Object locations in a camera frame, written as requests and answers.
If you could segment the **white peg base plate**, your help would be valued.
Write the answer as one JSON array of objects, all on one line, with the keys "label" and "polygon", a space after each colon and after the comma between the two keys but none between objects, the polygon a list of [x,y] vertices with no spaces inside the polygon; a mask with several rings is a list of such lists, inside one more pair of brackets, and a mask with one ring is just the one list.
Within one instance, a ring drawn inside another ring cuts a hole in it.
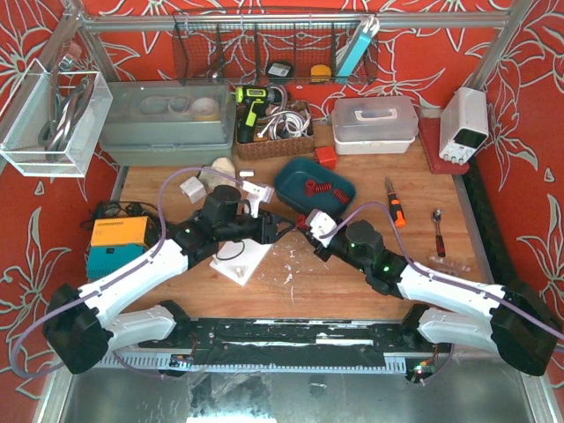
[{"label": "white peg base plate", "polygon": [[212,256],[210,267],[239,286],[245,286],[272,244],[260,244],[251,239],[227,241]]}]

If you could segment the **beige work glove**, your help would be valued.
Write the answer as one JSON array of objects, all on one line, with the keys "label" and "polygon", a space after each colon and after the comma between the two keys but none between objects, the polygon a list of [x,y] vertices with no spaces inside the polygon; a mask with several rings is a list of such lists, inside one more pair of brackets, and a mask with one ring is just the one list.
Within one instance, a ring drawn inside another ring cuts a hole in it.
[{"label": "beige work glove", "polygon": [[219,185],[226,185],[236,188],[235,166],[228,157],[215,159],[212,164],[206,167],[206,171],[198,174],[197,179],[211,193]]}]

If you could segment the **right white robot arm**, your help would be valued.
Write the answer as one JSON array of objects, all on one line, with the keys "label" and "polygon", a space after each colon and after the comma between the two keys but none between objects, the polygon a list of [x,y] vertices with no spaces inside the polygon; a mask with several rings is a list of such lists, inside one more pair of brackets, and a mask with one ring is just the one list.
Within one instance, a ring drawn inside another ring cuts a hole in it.
[{"label": "right white robot arm", "polygon": [[387,249],[366,220],[338,224],[314,210],[297,227],[322,260],[336,256],[376,292],[414,301],[404,319],[408,342],[468,345],[527,375],[545,373],[562,325],[524,282],[484,284],[435,271]]}]

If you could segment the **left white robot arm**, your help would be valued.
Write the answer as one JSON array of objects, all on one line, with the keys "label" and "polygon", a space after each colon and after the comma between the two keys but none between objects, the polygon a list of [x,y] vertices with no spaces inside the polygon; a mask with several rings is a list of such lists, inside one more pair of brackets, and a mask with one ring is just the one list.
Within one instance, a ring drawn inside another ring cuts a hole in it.
[{"label": "left white robot arm", "polygon": [[222,242],[279,241],[295,225],[244,199],[238,189],[219,185],[201,209],[165,230],[143,255],[94,282],[64,284],[52,294],[42,334],[74,375],[128,345],[168,338],[186,314],[173,301],[141,312],[127,307],[161,283],[191,270],[219,252]]}]

